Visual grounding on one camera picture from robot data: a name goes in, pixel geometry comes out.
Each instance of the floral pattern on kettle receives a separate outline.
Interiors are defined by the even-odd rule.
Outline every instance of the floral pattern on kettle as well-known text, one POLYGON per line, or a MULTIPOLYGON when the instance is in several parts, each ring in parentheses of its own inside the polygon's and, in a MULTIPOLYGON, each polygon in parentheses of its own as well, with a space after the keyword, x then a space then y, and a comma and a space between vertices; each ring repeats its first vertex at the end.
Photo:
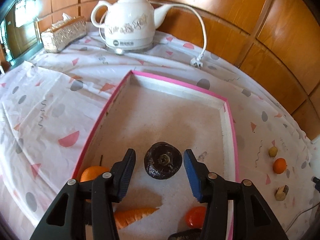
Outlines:
POLYGON ((107 25, 107 27, 109 29, 110 34, 117 33, 118 31, 120 31, 120 33, 123 33, 123 34, 133 33, 134 30, 142 30, 145 27, 145 25, 148 23, 147 19, 148 19, 148 16, 143 13, 139 18, 132 21, 131 24, 125 23, 122 27, 107 25))

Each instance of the patterned tablecloth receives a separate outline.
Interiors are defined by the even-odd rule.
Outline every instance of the patterned tablecloth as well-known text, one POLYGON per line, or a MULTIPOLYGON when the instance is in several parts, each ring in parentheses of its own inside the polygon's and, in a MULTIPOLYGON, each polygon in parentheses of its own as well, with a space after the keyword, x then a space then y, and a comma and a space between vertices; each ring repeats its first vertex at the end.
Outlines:
MULTIPOLYGON (((195 84, 228 99, 240 179, 252 180, 287 229, 298 213, 314 204, 313 174, 308 165, 314 145, 288 112, 236 67, 206 52, 203 69, 198 70, 189 63, 200 48, 161 32, 156 33, 155 42, 145 54, 110 54, 103 49, 97 29, 88 24, 88 35, 61 53, 42 50, 0 78, 0 183, 5 184, 10 198, 37 225, 71 177, 114 88, 134 69, 195 84), (274 160, 268 156, 272 146, 278 147, 277 158, 287 162, 281 175, 272 170, 274 160), (289 186, 289 193, 278 202, 274 193, 283 185, 289 186)), ((4 201, 12 201, 3 192, 1 213, 7 209, 4 201)), ((308 229, 310 214, 298 218, 287 233, 289 239, 299 239, 308 229)), ((17 235, 28 239, 31 230, 24 231, 28 233, 17 235)))

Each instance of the carrot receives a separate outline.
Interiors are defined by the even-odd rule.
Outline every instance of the carrot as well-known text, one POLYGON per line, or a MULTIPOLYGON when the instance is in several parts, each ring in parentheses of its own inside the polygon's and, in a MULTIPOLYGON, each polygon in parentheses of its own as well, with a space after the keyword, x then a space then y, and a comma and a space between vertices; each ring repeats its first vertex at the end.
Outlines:
POLYGON ((116 211, 114 213, 117 229, 125 228, 135 221, 143 219, 153 212, 157 211, 158 208, 139 208, 127 211, 116 211))

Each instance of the kettle base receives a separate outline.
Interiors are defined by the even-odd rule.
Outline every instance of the kettle base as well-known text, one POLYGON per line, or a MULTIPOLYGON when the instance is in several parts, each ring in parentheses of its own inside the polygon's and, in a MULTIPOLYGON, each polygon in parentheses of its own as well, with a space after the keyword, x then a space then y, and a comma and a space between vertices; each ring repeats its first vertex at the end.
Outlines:
POLYGON ((115 53, 115 54, 118 54, 118 55, 123 55, 125 53, 143 53, 143 52, 146 52, 146 51, 152 49, 153 47, 154 47, 153 42, 150 43, 148 46, 144 46, 144 48, 136 48, 136 49, 135 48, 122 49, 122 48, 116 48, 116 47, 109 47, 106 44, 104 45, 104 48, 105 48, 105 50, 107 52, 112 52, 112 53, 115 53))

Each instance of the kettle spout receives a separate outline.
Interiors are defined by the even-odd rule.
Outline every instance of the kettle spout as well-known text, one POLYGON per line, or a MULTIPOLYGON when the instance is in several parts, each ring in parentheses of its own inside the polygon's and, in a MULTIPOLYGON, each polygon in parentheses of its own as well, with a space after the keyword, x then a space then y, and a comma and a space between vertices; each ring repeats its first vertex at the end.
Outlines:
POLYGON ((155 9, 155 27, 156 29, 160 27, 160 25, 163 23, 165 16, 167 15, 167 12, 170 10, 170 8, 173 7, 173 4, 164 4, 160 6, 159 8, 155 9))

